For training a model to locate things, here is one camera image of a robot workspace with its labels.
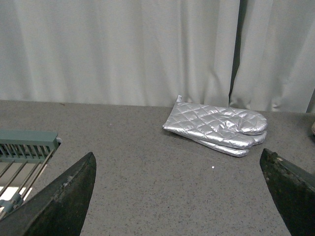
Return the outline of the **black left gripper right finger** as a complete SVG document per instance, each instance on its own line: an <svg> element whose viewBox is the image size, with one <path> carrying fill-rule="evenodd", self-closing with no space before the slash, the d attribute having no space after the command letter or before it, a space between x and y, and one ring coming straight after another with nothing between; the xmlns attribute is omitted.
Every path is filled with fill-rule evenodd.
<svg viewBox="0 0 315 236"><path fill-rule="evenodd" d="M315 234L315 176L264 149L260 167L272 199L292 236Z"/></svg>

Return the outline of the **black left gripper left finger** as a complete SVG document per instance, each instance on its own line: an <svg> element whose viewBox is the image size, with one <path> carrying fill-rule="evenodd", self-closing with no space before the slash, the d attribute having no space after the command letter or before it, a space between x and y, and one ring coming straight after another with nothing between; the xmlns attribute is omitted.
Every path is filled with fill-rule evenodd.
<svg viewBox="0 0 315 236"><path fill-rule="evenodd" d="M87 153L0 221L2 236L78 236L93 194L96 159Z"/></svg>

